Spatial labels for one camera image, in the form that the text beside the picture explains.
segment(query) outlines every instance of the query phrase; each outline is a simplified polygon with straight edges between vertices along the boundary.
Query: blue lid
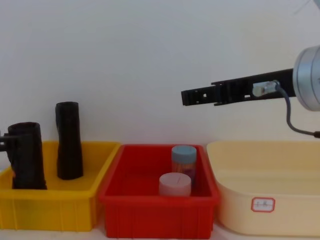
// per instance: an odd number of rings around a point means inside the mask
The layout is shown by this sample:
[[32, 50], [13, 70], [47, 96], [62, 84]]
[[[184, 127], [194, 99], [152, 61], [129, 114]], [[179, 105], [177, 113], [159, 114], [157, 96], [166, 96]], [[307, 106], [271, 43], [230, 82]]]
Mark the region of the blue lid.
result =
[[197, 160], [197, 149], [188, 145], [177, 145], [172, 148], [171, 159], [178, 164], [193, 164]]

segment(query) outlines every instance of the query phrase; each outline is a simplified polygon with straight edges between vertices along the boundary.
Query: label sticker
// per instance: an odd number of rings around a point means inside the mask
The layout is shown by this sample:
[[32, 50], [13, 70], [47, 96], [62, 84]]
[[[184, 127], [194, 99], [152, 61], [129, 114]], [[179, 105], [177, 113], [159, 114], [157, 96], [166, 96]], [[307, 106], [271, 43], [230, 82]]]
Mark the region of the label sticker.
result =
[[258, 213], [271, 213], [275, 210], [276, 200], [272, 197], [254, 197], [251, 210]]

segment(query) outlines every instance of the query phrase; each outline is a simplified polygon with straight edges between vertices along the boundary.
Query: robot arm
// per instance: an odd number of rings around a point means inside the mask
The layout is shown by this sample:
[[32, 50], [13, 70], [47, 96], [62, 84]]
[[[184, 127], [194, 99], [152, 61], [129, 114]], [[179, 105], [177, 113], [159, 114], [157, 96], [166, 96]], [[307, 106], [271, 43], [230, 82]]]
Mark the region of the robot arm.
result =
[[303, 50], [293, 69], [213, 82], [209, 87], [182, 91], [181, 96], [185, 106], [208, 103], [219, 106], [283, 97], [288, 126], [297, 133], [320, 138], [320, 131], [305, 131], [292, 125], [289, 98], [296, 96], [306, 109], [320, 111], [320, 45]]

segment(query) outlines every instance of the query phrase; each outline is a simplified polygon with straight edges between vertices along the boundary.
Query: plastic bin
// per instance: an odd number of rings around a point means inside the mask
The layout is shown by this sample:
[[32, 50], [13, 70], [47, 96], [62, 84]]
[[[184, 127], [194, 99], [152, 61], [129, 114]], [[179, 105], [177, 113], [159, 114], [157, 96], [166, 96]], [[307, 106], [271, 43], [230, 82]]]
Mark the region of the plastic bin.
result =
[[208, 239], [218, 189], [203, 148], [197, 149], [189, 197], [159, 196], [159, 178], [171, 172], [174, 145], [123, 145], [99, 193], [109, 238]]
[[218, 141], [207, 146], [218, 219], [246, 235], [320, 236], [320, 144]]
[[43, 163], [48, 190], [12, 189], [12, 170], [0, 174], [1, 229], [90, 231], [101, 204], [97, 190], [120, 147], [116, 142], [83, 142], [84, 175], [57, 177], [57, 142], [44, 142]]

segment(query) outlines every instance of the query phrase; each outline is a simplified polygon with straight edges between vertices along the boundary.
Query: black tube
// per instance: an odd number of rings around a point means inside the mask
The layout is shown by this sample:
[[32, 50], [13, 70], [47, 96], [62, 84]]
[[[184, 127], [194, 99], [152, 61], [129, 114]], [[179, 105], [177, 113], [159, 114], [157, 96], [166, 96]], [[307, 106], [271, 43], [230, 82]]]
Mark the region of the black tube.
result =
[[5, 143], [14, 172], [12, 188], [47, 189], [39, 123], [20, 122], [11, 125], [6, 136], [17, 137]]
[[57, 175], [63, 180], [80, 178], [84, 171], [78, 103], [58, 103], [55, 106], [55, 122], [59, 134]]

